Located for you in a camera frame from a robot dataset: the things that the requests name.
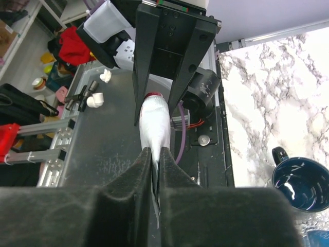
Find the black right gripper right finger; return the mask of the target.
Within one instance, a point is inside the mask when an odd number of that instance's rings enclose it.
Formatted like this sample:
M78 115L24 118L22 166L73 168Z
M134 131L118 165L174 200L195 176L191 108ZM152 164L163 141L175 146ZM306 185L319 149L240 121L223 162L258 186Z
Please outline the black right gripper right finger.
M273 188L203 188L160 154L162 246L302 246L289 202Z

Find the white pipe elbow fitting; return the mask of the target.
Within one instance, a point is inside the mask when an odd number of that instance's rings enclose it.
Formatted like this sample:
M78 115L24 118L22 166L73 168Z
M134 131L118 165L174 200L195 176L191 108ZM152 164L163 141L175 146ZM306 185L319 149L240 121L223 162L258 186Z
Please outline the white pipe elbow fitting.
M103 93L94 93L87 98L87 106L90 108L101 107L104 103Z

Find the blue toothpaste tube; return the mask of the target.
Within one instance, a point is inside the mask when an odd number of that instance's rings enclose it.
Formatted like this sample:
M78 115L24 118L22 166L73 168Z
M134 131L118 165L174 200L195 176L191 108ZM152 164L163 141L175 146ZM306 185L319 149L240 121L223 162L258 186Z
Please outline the blue toothpaste tube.
M308 247L329 247L329 233L320 230L309 231L305 242Z

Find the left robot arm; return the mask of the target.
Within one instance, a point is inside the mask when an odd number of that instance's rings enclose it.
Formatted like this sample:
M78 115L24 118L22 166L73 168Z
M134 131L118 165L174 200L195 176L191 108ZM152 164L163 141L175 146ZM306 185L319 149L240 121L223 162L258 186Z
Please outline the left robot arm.
M200 68L221 21L182 1L145 2L136 10L133 66L135 121L138 121L150 75L172 80L168 98L173 113L180 101L194 115L207 109L219 80Z

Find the dark blue mug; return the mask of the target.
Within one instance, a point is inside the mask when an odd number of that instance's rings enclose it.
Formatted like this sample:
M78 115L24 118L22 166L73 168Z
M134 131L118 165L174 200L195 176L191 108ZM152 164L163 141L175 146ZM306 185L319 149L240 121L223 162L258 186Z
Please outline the dark blue mug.
M272 149L275 169L270 183L291 206L306 213L328 209L328 169L305 157L289 157L282 147Z

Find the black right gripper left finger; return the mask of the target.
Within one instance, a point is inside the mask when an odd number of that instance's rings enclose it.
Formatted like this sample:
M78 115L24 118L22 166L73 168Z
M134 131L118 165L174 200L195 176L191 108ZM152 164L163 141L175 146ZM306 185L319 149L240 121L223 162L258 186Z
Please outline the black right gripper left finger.
M146 246L151 152L104 186L1 188L1 246Z

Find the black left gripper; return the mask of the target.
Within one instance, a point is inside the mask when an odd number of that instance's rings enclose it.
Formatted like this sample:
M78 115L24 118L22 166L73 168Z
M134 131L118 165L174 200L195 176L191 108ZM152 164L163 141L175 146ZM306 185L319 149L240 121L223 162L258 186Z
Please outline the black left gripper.
M206 1L142 1L136 12L133 67L137 124L149 75L173 80L168 106L175 110L221 29Z

